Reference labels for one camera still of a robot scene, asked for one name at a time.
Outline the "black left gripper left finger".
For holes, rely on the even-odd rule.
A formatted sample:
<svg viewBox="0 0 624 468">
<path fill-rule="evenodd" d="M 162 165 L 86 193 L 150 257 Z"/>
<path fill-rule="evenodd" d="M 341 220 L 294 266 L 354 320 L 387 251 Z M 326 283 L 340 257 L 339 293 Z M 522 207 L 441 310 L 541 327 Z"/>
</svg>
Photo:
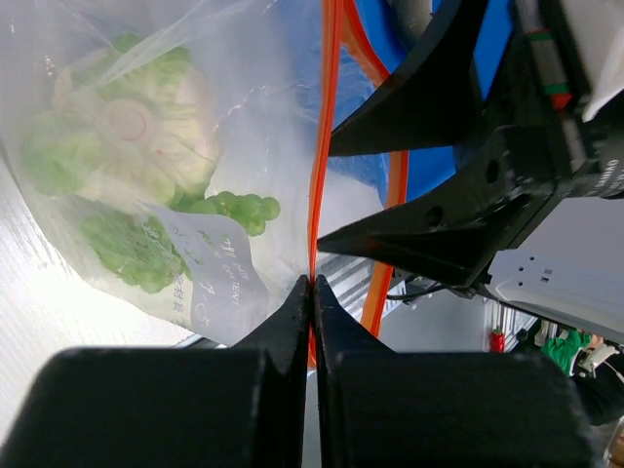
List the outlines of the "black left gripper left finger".
<svg viewBox="0 0 624 468">
<path fill-rule="evenodd" d="M 297 467 L 310 284 L 226 349 L 73 348 L 42 368 L 5 467 Z"/>
</svg>

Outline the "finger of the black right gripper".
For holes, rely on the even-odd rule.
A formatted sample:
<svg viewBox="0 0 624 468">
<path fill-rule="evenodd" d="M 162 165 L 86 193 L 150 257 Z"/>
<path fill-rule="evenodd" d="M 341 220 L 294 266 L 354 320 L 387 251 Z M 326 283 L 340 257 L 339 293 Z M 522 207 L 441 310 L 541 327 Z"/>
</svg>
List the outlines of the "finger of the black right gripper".
<svg viewBox="0 0 624 468">
<path fill-rule="evenodd" d="M 374 259 L 445 286 L 472 285 L 520 228 L 527 196 L 518 170 L 526 136 L 522 127 L 497 129 L 453 177 L 321 237 L 319 251 Z"/>
</svg>

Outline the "white green cabbage toy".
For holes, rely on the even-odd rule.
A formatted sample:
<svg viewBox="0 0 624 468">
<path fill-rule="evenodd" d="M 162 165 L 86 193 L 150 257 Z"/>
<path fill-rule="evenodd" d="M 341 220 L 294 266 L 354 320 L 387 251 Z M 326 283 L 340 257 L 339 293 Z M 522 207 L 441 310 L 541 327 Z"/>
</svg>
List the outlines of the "white green cabbage toy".
<svg viewBox="0 0 624 468">
<path fill-rule="evenodd" d="M 126 213 L 204 196 L 220 158 L 209 83 L 187 48 L 142 61 L 141 41 L 123 34 L 58 74 L 20 145 L 39 193 Z"/>
</svg>

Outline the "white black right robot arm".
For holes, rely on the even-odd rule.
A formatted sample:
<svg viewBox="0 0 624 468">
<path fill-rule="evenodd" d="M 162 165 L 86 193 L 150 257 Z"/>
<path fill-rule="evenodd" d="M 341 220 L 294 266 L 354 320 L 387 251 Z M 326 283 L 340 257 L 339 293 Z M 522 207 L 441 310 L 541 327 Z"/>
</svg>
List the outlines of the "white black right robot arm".
<svg viewBox="0 0 624 468">
<path fill-rule="evenodd" d="M 409 52 L 331 133 L 332 157 L 448 147 L 454 172 L 418 198 L 322 236 L 366 257 L 618 341 L 623 274 L 585 266 L 623 244 L 593 229 L 548 253 L 526 246 L 564 201 L 623 198 L 623 5 L 510 1 L 486 91 L 474 52 L 485 1 L 394 1 Z"/>
</svg>

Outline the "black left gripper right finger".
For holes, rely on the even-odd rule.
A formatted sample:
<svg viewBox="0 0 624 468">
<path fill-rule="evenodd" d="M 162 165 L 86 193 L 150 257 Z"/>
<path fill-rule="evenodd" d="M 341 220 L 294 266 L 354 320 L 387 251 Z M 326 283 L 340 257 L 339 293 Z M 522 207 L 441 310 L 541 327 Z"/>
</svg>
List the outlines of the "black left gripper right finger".
<svg viewBox="0 0 624 468">
<path fill-rule="evenodd" d="M 571 381 L 538 354 L 399 353 L 314 283 L 326 467 L 601 467 Z"/>
</svg>

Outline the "blue plastic bin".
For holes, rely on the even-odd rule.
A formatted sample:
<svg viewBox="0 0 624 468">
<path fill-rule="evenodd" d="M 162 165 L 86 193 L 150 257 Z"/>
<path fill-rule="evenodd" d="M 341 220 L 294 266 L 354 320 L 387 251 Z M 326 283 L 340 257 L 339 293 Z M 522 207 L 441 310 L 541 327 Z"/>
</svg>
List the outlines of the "blue plastic bin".
<svg viewBox="0 0 624 468">
<path fill-rule="evenodd" d="M 458 170 L 512 31 L 504 1 L 326 1 L 310 207 L 412 201 Z"/>
</svg>

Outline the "green grapes toy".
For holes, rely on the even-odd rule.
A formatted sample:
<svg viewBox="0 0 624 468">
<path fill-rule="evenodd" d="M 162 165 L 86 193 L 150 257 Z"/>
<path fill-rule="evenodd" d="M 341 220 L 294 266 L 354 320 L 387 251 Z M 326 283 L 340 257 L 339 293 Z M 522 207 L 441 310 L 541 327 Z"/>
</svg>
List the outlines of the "green grapes toy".
<svg viewBox="0 0 624 468">
<path fill-rule="evenodd" d="M 228 281 L 237 304 L 240 284 L 255 276 L 250 239 L 263 235 L 280 213 L 279 202 L 270 196 L 183 193 L 172 210 L 106 210 L 85 217 L 79 229 L 101 265 L 130 287 L 156 294 L 173 286 L 181 298 L 186 279 L 210 294 L 221 293 L 217 283 Z"/>
</svg>

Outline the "clear zip bag orange zipper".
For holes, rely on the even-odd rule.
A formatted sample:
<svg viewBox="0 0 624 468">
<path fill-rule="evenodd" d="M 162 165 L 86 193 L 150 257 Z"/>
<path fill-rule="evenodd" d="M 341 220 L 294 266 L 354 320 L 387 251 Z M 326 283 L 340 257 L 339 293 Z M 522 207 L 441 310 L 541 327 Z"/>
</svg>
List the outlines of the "clear zip bag orange zipper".
<svg viewBox="0 0 624 468">
<path fill-rule="evenodd" d="M 91 288 L 235 343 L 318 238 L 406 200 L 406 153 L 328 154 L 389 74 L 363 8 L 3 2 L 2 212 Z"/>
</svg>

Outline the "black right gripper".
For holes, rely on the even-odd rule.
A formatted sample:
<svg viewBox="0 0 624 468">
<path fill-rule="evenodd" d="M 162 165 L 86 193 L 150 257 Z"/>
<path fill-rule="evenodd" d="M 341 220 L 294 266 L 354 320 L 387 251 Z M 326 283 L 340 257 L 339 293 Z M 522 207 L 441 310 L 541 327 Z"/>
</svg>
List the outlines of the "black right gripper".
<svg viewBox="0 0 624 468">
<path fill-rule="evenodd" d="M 444 1 L 381 86 L 331 133 L 332 157 L 454 145 L 477 121 L 486 1 Z M 592 109 L 570 1 L 512 1 L 513 24 L 471 137 L 475 243 L 515 249 L 567 198 L 623 197 L 623 92 Z"/>
</svg>

